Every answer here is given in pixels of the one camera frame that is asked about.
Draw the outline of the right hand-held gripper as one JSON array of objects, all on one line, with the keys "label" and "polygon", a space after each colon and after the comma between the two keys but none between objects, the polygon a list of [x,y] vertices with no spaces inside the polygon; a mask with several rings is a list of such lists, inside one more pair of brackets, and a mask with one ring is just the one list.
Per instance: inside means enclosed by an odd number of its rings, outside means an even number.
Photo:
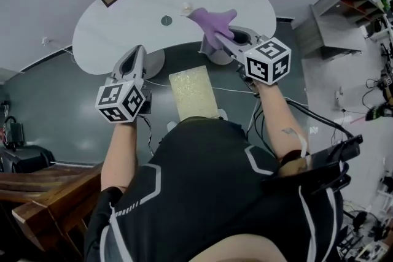
[{"label": "right hand-held gripper", "polygon": [[249,28],[231,26],[234,37],[215,33],[216,50],[223,50],[240,64],[242,79],[273,85],[290,72],[291,49],[275,37],[259,35]]}]

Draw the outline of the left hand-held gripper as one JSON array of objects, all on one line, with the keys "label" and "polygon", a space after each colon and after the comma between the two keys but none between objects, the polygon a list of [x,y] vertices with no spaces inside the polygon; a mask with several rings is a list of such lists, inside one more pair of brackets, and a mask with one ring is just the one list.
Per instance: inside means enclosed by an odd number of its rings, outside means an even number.
[{"label": "left hand-held gripper", "polygon": [[143,45],[133,47],[99,88],[95,109],[109,123],[131,123],[138,115],[151,113],[152,90],[144,84],[146,56]]}]

